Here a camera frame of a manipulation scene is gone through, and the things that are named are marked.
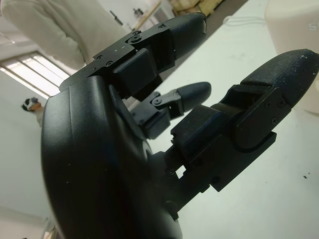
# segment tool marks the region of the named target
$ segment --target wooden box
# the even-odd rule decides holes
[[[214,12],[214,9],[222,2],[223,0],[201,0],[196,6],[179,11],[178,15],[184,15],[192,12],[202,12],[206,16]]]
[[[182,11],[195,7],[200,0],[170,0],[175,11]]]

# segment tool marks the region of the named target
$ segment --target person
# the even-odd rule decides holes
[[[0,11],[47,55],[75,70],[127,34],[97,0],[0,0]]]
[[[38,122],[39,126],[42,127],[44,107],[41,105],[37,98],[33,97],[30,99],[26,99],[23,102],[22,108],[25,111],[34,113],[36,115],[36,121]]]

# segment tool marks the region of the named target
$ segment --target window frame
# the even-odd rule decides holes
[[[6,58],[0,61],[0,68],[3,68],[5,71],[9,72],[10,74],[14,75],[15,77],[17,77],[18,79],[20,79],[21,81],[23,81],[24,83],[26,83],[27,85],[29,85],[32,91],[34,91],[32,88],[36,89],[37,91],[39,91],[40,93],[42,93],[43,95],[47,96],[47,98],[51,97],[52,95],[50,95],[49,93],[45,92],[44,90],[40,89],[38,86],[32,84],[31,82],[29,82],[27,79],[25,79],[24,77],[21,77],[19,74],[17,74],[16,72],[14,72],[13,70],[9,69],[5,64],[9,61],[14,61],[16,63],[20,63],[22,64],[24,67],[27,67],[29,70],[33,71],[34,73],[38,74],[40,77],[42,77],[44,80],[46,80],[47,82],[51,83],[52,85],[56,86],[57,88],[59,87],[56,83],[52,82],[51,80],[49,80],[48,78],[46,78],[45,76],[43,76],[40,72],[37,72],[36,70],[34,70],[32,67],[28,66],[27,64],[25,64],[22,60],[20,60],[20,58],[26,57],[26,58],[31,58],[33,60],[35,60],[37,63],[41,64],[43,67],[45,67],[47,70],[49,70],[50,72],[54,73],[55,75],[57,75],[54,71],[50,70],[49,68],[47,68],[45,65],[43,65],[40,61],[38,61],[37,59],[34,58],[34,55],[38,55],[40,57],[43,57],[45,60],[47,60],[48,62],[50,62],[53,66],[55,66],[56,68],[58,68],[60,71],[62,71],[63,73],[65,73],[67,76],[70,76],[69,73],[67,73],[65,70],[63,70],[61,67],[59,67],[57,64],[55,64],[54,62],[52,62],[50,59],[48,59],[46,56],[44,56],[43,54],[41,54],[39,51],[32,51],[29,53],[25,53],[25,54],[21,54],[21,55],[16,55],[10,58]]]

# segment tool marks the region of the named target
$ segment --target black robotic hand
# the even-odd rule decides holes
[[[159,73],[202,41],[205,28],[205,16],[195,13],[133,32],[48,100],[42,170],[64,239],[182,238],[178,211],[209,185],[220,191],[274,143],[273,128],[318,73],[318,55],[296,50],[261,66],[212,107],[200,105],[208,83],[153,92]],[[122,102],[129,96],[142,101],[131,112]],[[147,138],[192,108],[172,129],[172,147],[152,155]]]

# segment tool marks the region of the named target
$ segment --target white table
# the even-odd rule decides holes
[[[249,0],[235,16],[263,16],[266,4]],[[204,105],[211,106],[275,56],[266,26],[224,25],[159,91],[209,81],[212,95]],[[154,153],[170,147],[170,129],[150,142]],[[184,239],[319,238],[319,117],[297,108],[274,132],[277,141],[226,188],[210,187],[179,212]]]

